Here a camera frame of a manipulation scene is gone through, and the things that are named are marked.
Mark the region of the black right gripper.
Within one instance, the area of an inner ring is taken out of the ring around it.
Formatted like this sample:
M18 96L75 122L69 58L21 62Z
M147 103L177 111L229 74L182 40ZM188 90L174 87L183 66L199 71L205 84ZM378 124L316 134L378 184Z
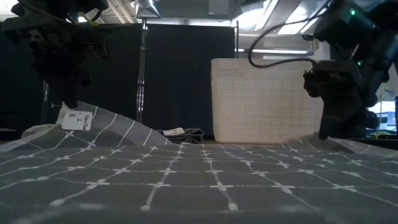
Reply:
M318 137L320 139L349 139L364 136L364 107L376 103L376 91L388 80L388 68L368 63L354 62L362 82L348 91L335 91L323 95L323 113ZM379 118L372 111L366 112L365 127L376 129Z

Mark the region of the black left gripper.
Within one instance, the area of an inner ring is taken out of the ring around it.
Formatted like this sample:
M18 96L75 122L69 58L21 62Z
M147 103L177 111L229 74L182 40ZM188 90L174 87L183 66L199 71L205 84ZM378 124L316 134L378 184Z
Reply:
M28 41L32 68L69 108L77 108L77 91L93 81L78 59L78 25L50 16L6 19L2 33L15 44Z

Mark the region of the grey terry towel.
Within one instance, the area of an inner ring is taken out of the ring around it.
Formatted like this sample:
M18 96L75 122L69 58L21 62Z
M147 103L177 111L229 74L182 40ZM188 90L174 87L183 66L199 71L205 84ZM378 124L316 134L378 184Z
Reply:
M204 137L204 131L200 128L174 128L170 130L157 129L157 131L175 144L181 144L184 142L198 144L199 142L202 142Z

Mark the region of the grey towel with white checks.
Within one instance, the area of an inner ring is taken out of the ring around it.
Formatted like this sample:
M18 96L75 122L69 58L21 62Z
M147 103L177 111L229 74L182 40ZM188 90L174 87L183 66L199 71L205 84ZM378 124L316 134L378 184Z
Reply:
M174 144L79 107L89 131L0 143L0 224L398 224L398 151L312 135Z

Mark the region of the white perforated laundry basket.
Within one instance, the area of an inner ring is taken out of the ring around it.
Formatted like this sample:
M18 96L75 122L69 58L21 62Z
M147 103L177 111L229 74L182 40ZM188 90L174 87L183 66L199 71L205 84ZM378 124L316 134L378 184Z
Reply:
M256 60L255 68L242 58L211 61L213 134L218 143L280 144L319 130L321 98L303 87L310 62L278 65Z

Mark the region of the long ceiling light bar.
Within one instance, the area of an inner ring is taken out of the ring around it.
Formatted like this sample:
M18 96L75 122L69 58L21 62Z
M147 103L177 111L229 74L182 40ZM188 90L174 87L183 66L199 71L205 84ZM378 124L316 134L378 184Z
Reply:
M254 54L274 54L274 55L313 55L313 51L307 50L282 50L282 49L254 49Z

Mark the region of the black folding screen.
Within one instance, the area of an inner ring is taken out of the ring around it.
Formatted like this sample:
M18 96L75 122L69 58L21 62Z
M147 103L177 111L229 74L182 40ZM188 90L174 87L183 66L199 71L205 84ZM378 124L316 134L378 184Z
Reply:
M78 100L136 117L141 27L107 36L108 57L88 58L83 68L93 84ZM211 61L234 57L234 30L211 26L148 26L144 71L143 123L155 129L200 128L213 133ZM43 81L31 66L26 43L16 45L0 32L0 127L24 131L56 120L60 100L49 94L42 111Z

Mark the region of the grey ceiling air unit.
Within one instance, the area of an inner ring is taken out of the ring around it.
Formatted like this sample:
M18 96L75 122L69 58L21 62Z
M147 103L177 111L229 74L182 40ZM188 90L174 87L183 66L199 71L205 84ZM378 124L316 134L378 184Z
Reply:
M224 19L242 14L237 0L136 0L136 17Z

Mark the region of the shiny metal ceiling duct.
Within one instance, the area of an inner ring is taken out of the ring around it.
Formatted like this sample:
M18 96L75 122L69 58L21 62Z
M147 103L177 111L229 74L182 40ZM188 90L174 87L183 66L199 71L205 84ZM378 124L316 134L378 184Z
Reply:
M281 23L301 21L314 16L328 0L278 0L274 10L268 18L263 30ZM275 29L271 34L297 34L308 22L283 26Z

